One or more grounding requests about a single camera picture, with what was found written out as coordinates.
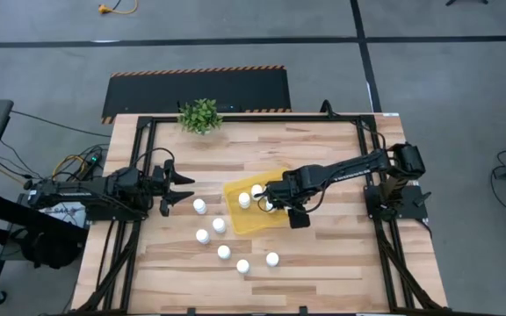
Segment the green plant in white pot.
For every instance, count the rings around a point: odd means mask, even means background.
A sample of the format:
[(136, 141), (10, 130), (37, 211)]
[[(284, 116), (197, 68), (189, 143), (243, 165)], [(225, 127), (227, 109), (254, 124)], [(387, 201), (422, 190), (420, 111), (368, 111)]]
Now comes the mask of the green plant in white pot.
[(220, 128), (223, 117), (217, 112), (215, 99), (196, 99), (180, 109), (177, 122), (188, 133), (205, 135)]

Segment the white printed sheet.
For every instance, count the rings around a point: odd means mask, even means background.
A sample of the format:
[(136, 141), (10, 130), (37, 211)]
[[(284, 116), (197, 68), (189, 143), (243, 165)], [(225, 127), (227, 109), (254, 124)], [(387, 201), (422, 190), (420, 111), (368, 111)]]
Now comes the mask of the white printed sheet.
[(40, 209), (40, 212), (81, 228), (86, 226), (85, 206), (79, 202), (61, 202), (55, 206)]

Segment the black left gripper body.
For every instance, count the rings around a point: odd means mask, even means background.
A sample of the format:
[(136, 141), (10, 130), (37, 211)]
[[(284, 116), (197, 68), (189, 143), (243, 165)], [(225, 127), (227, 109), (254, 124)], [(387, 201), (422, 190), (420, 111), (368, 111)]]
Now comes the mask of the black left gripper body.
[(174, 181), (174, 160), (166, 160), (162, 166), (154, 166), (151, 174), (152, 195), (162, 199), (159, 211), (164, 217), (170, 214), (170, 186)]

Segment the black hazard-striped floor mat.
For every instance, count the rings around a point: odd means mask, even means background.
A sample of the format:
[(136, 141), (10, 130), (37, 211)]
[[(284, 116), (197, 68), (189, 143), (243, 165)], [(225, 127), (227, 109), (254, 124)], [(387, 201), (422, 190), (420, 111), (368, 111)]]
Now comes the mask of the black hazard-striped floor mat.
[(185, 104), (213, 99), (221, 112), (290, 111), (286, 68), (281, 65), (187, 68), (111, 74), (101, 115), (178, 113)]

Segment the black bag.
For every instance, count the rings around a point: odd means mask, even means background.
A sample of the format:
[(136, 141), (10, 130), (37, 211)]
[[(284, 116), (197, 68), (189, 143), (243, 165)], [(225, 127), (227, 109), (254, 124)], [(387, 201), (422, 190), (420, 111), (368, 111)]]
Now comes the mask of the black bag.
[(81, 253), (75, 241), (58, 238), (46, 233), (27, 233), (19, 240), (21, 252), (35, 269), (48, 266), (60, 269), (70, 265)]

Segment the black aluminium table frame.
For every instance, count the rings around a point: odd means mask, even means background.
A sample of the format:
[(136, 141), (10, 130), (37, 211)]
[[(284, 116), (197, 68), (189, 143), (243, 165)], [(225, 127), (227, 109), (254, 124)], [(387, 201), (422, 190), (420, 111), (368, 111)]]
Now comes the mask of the black aluminium table frame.
[[(192, 201), (176, 204), (168, 217), (151, 210), (142, 224), (135, 253), (128, 311), (143, 313), (385, 312), (388, 301), (374, 226), (366, 214), (364, 178), (332, 186), (303, 229), (283, 226), (239, 235), (232, 228), (213, 233), (208, 244), (196, 240), (216, 218), (226, 219), (225, 183), (274, 169), (327, 165), (372, 150), (371, 135), (359, 137), (347, 121), (324, 115), (286, 113), (227, 116), (221, 127), (200, 136), (160, 115), (154, 128), (134, 115), (119, 115), (112, 130), (105, 171), (112, 172), (150, 151), (161, 164), (174, 156), (177, 171), (206, 202), (197, 214)], [(231, 249), (221, 260), (220, 245)], [(275, 252), (276, 267), (265, 257)], [(250, 264), (240, 274), (236, 263)]]

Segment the yellow translucent plastic basket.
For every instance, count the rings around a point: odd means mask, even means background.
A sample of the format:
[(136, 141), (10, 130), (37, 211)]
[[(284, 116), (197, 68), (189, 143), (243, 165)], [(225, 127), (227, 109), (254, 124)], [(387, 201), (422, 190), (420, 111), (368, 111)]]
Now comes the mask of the yellow translucent plastic basket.
[[(225, 183), (223, 187), (224, 200), (231, 218), (232, 227), (236, 234), (254, 233), (259, 230), (283, 226), (288, 221), (288, 215), (285, 210), (276, 209), (275, 212), (268, 213), (265, 210), (266, 197), (254, 199), (250, 190), (254, 184), (260, 184), (264, 187), (269, 181), (280, 181), (282, 174), (286, 169), (274, 169), (262, 174), (244, 178), (242, 180)], [(242, 209), (238, 203), (239, 194), (247, 192), (250, 195), (250, 207)]]

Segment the black power strip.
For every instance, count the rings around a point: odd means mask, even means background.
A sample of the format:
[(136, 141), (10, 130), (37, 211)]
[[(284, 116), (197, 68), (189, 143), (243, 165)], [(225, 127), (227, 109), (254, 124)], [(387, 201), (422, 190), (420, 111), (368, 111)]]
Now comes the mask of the black power strip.
[(100, 168), (100, 162), (102, 160), (102, 152), (101, 151), (92, 151), (89, 152), (84, 157), (85, 166), (88, 169), (91, 168)]

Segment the black wheeled cart frame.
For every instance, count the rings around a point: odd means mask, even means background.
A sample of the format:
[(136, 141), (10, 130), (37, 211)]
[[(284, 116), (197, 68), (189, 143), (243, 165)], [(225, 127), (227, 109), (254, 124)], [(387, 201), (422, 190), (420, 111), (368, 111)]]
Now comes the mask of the black wheeled cart frame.
[[(6, 262), (27, 261), (21, 252), (19, 240), (29, 232), (46, 233), (75, 241), (81, 249), (88, 236), (88, 231), (84, 228), (29, 208), (21, 201), (11, 202), (0, 197), (0, 276)], [(7, 293), (0, 290), (0, 305), (6, 299)]]

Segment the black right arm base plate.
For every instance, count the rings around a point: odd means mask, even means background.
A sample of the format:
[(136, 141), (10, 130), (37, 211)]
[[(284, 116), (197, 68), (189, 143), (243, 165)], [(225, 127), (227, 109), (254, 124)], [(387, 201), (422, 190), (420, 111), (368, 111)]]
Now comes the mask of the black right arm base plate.
[(379, 186), (364, 187), (368, 216), (384, 221), (392, 219), (427, 219), (425, 200), (431, 195), (423, 193), (420, 186), (405, 186), (396, 199), (382, 197)]

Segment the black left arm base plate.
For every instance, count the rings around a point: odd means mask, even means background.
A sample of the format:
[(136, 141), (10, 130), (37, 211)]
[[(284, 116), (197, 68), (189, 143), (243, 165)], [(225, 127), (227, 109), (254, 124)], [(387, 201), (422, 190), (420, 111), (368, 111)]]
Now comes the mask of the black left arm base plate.
[(148, 217), (145, 212), (129, 210), (126, 207), (115, 205), (89, 205), (86, 207), (86, 215), (87, 219), (91, 221), (136, 221)]

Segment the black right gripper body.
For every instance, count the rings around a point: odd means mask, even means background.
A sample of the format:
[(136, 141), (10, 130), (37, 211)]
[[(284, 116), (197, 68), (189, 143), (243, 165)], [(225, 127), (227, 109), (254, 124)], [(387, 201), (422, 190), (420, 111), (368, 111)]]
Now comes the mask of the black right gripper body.
[(309, 169), (285, 171), (280, 181), (269, 181), (264, 195), (274, 208), (285, 209), (291, 228), (311, 224), (304, 204), (319, 192), (319, 178)]

